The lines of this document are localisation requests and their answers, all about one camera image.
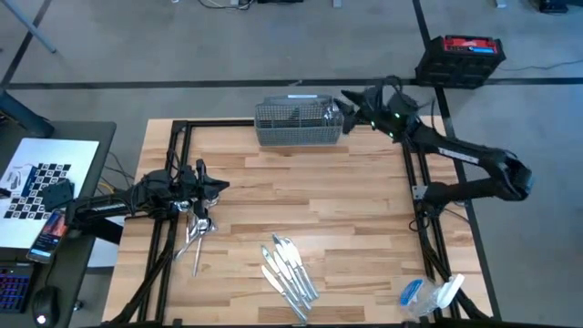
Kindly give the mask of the white checkerboard calibration board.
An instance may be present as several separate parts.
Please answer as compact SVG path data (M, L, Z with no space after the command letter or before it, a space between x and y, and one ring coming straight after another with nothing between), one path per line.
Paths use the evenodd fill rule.
M50 218L42 189L64 179L77 197L99 143L97 141L24 138L0 171L0 248L27 249Z

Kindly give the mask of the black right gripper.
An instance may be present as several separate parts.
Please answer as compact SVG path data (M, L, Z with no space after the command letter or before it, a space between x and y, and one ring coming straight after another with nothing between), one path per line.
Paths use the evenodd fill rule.
M389 126L390 112L384 108L383 88L368 87L363 92L342 90L344 97L359 108L359 111L343 113L342 133L348 135L357 124L364 121L373 130L378 130L387 136L393 135L393 129Z

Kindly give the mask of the grey metal pole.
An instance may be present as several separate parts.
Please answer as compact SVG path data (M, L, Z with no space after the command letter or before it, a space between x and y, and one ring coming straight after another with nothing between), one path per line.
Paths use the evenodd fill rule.
M50 40L33 24L24 12L15 3L15 0L0 0L0 3L4 5L15 18L26 27L28 32L35 37L48 52L54 54L56 52L56 47L50 42Z

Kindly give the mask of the grey plastic silverware basket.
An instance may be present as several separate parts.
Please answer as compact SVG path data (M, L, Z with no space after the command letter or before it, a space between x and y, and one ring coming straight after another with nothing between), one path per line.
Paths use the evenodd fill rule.
M254 109L254 127L264 147L336 144L343 126L325 125L323 115L335 98L329 95L266 97Z

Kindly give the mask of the black floor box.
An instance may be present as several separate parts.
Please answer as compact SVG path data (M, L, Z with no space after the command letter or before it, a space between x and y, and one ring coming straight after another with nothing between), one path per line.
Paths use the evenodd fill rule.
M543 14L565 14L568 12L566 0L539 0L538 10Z

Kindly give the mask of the glass cleaner spray bottle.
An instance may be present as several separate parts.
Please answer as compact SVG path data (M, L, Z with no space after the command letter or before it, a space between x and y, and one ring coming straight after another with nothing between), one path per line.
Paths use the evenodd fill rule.
M463 274L455 274L443 283L428 278L410 281L400 294L399 304L411 318L420 318L437 309L448 307L465 281Z

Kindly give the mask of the dark blue furniture leg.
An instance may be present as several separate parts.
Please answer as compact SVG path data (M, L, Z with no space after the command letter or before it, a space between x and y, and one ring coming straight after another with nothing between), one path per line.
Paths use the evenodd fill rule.
M48 120L37 115L2 88L0 88L0 112L35 137L49 138L55 131Z

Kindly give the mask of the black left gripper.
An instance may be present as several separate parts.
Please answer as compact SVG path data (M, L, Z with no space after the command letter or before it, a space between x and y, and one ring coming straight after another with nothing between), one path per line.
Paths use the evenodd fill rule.
M197 159L195 168L185 164L179 167L177 177L176 199L189 200L192 204L191 210L199 220L199 213L202 210L201 199L204 196L203 175L206 173L206 164L203 159ZM230 186L230 183L220 179L205 179L205 197L207 200L215 200L219 197L222 190Z

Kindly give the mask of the black side desk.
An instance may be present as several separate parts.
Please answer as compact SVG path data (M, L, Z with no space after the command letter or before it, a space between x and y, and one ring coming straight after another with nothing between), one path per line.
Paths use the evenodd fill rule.
M51 124L55 128L53 138L93 140L99 143L87 178L80 189L83 197L91 196L97 188L117 125L114 122L91 121L53 121ZM16 123L8 123L0 128L0 176L8 167L21 139L28 136L28 132ZM50 285L60 289L60 315L56 328L68 328L70 324L94 243L95 237L92 235L67 238L57 251L53 268L42 268L36 272L36 290L42 287L44 278L48 279ZM0 313L0 328L36 328L32 311L28 309L24 313Z

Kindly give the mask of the black computer mouse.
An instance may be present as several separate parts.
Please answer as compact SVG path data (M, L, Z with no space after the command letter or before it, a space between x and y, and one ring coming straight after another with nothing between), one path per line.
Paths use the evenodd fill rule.
M55 328L59 321L59 289L47 285L35 292L32 299L32 317L37 328Z

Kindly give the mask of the red and black toolbox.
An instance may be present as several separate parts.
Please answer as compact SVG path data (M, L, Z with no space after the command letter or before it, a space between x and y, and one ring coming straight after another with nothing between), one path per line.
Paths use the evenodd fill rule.
M475 89L506 60L500 39L486 36L438 36L431 39L415 68L419 86Z

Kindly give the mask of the black aluminium table frame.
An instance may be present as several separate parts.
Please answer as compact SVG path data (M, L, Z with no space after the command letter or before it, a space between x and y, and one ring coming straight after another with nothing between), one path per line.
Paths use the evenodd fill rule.
M133 316L164 328L346 328L398 325L400 291L431 271L411 187L456 181L454 164L404 150L365 127L333 146L266 148L249 119L152 119L138 172L167 151L204 159L230 186L212 210L218 230L169 265ZM320 297L307 327L261 274L272 234L297 245Z

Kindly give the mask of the smartphone with lit screen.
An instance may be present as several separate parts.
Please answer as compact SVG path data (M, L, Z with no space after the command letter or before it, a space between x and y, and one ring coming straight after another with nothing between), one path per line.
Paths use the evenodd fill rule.
M50 263L68 230L65 210L53 210L29 248L26 258L43 264Z

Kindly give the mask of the black backlit keyboard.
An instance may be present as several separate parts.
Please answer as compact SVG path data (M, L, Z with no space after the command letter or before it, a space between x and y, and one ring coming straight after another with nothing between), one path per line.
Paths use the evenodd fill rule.
M22 313L26 309L34 273L32 262L0 261L0 313Z

